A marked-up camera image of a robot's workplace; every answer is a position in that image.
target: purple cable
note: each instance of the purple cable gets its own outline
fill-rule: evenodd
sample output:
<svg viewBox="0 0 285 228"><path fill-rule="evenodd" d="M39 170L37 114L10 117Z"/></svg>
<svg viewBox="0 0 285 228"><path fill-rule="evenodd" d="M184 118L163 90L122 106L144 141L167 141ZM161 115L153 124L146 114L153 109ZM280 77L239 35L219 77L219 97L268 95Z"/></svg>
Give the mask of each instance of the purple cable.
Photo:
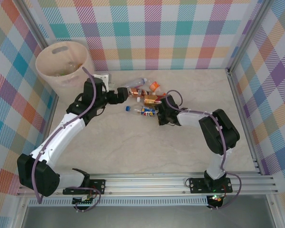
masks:
<svg viewBox="0 0 285 228"><path fill-rule="evenodd" d="M39 196L39 193L38 193L38 190L37 190L37 185L36 185L36 179L35 179L35 171L36 171L36 166L37 166L37 163L41 157L41 155L43 154L44 150L47 148L48 144L53 140L53 138L62 130L64 129L66 126L68 126L69 124L71 124L72 122L74 122L75 120L81 118L84 114L86 114L92 107L93 107L93 104L96 100L96 85L95 85L95 82L94 82L94 79L93 79L93 76L88 72L88 70L83 67L82 68L83 71L89 76L91 82L92 82L92 85L93 85L93 91L94 91L94 95L93 95L93 99L92 99L92 102L90 104L90 106L88 106L87 109L85 109L80 115L76 116L75 118L73 118L72 120L70 120L69 122L65 123L63 125L63 127L59 127L51 136L50 138L44 143L44 145L42 146L39 154L37 155L35 161L34 161L34 164L33 164L33 168L32 168L32 175L31 175L31 179L32 179L32 184L33 184L33 190L35 192L35 195L36 195L36 198L37 198L37 201L39 204L42 203L42 199L43 199L43 196Z"/></svg>
<svg viewBox="0 0 285 228"><path fill-rule="evenodd" d="M180 94L179 91L177 91L177 90L175 90L175 89L169 90L169 91L167 92L165 98L166 98L166 102L167 102L167 104L169 105L170 108L173 108L174 110L181 111L181 112L195 113L195 114L205 114L205 115L209 116L209 117L214 121L214 123L216 124L216 126L218 127L218 132L219 132L219 135L220 135L221 140L222 140L223 152L224 152L223 160L222 160L222 163L221 163L221 165L220 165L220 168L221 168L226 174L235 176L235 177L237 177L238 180L239 180L239 188L238 188L238 191L237 191L236 195L232 198L232 200L231 200L229 203L227 203L227 204L225 204L224 206L220 207L220 209L225 208L225 207L229 206L229 205L230 205L234 200L236 200L236 198L238 197L238 195L239 195L239 193L241 192L241 189L242 189L242 180L241 180L241 178L240 178L237 174L234 174L234 173L231 173L231 172L227 172L227 171L225 171L225 169L224 169L224 163L225 163L225 160L226 160L226 152L227 152L227 149L226 149L226 142L225 142L224 134L223 134L223 132L222 132L222 130L221 130L221 128L220 128L220 125L219 125L218 121L216 120L216 118L215 118L213 115L211 115L210 113L201 112L201 111L194 111L194 110L183 110L183 109L179 109L179 108L173 107L173 106L169 103L169 101L168 101L168 94L169 94L170 92L176 92L176 93L180 96L180 98L181 98L181 104L182 104L182 101L183 101L182 96L181 96L181 94Z"/></svg>
<svg viewBox="0 0 285 228"><path fill-rule="evenodd" d="M96 205L100 202L101 192L100 192L98 189L93 189L93 188L81 188L81 187L69 187L69 189L92 190L92 191L96 191L96 192L98 193L98 195L99 195L99 198L98 198L97 202L96 202L94 205L88 207L88 209L79 210L79 209L77 208L77 205L78 205L79 203L76 203L76 204L75 204L75 208L76 208L76 210L79 211L79 212L83 212L83 213L84 213L84 212L87 212L87 211L89 211L89 210L92 210L92 209L93 209L94 207L96 207Z"/></svg>

